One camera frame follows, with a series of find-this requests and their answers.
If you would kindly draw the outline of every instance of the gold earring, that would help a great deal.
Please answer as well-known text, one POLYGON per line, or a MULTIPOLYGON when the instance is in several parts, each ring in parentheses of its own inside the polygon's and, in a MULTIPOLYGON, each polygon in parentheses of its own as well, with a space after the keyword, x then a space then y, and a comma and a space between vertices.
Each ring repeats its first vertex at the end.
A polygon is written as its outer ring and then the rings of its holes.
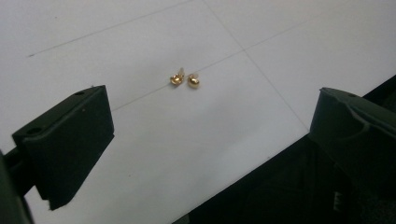
POLYGON ((174 76, 170 77, 170 79, 171 83, 175 86, 180 85, 184 80, 184 68, 181 67, 174 76))
POLYGON ((189 75, 188 83, 191 88, 197 89, 199 87, 198 74, 189 75))

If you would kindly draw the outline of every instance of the stud earring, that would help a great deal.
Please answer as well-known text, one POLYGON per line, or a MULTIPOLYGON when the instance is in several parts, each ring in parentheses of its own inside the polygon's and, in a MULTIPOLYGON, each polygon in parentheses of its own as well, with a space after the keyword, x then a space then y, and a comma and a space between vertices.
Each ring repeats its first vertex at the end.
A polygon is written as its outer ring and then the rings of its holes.
POLYGON ((198 74, 189 75, 188 83, 191 88, 197 89, 199 87, 198 74))
POLYGON ((175 86, 180 85, 184 80, 184 68, 181 67, 174 76, 170 77, 170 79, 171 83, 175 86))

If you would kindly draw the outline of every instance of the white table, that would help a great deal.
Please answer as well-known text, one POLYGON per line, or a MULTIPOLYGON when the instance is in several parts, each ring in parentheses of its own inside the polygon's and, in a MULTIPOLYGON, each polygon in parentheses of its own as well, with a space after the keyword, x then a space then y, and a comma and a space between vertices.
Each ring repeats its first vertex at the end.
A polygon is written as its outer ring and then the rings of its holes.
POLYGON ((318 89, 396 74, 396 2, 5 0, 0 148, 106 85, 115 138, 74 200, 36 223, 171 223, 308 133, 318 89), (169 84, 180 66, 201 87, 169 84))

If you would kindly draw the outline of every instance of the black object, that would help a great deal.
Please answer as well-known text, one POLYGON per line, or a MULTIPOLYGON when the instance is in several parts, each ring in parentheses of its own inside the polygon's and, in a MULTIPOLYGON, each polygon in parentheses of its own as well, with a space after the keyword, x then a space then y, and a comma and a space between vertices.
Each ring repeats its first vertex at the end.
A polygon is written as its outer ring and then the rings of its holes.
POLYGON ((361 188, 396 200, 396 114, 324 88, 309 137, 361 188))
POLYGON ((192 210, 191 224, 396 223, 396 76, 363 98, 322 89, 311 133, 192 210))
POLYGON ((69 203, 113 133, 105 86, 69 96, 12 134, 17 147, 4 157, 4 163, 0 156, 0 190, 9 195, 4 200, 18 203, 36 185, 51 210, 69 203))

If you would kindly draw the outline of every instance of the white surface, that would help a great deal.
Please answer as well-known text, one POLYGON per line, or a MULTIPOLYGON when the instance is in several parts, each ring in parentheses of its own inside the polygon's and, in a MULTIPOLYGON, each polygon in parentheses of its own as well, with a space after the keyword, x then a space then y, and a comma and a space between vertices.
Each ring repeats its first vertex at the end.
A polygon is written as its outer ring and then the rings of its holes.
POLYGON ((2 1, 0 148, 75 91, 107 86, 115 139, 36 223, 170 223, 307 133, 323 86, 396 74, 394 1, 2 1), (180 66, 202 86, 173 88, 180 66))
POLYGON ((247 52, 309 127, 321 87, 364 95, 396 74, 395 9, 351 1, 247 52))

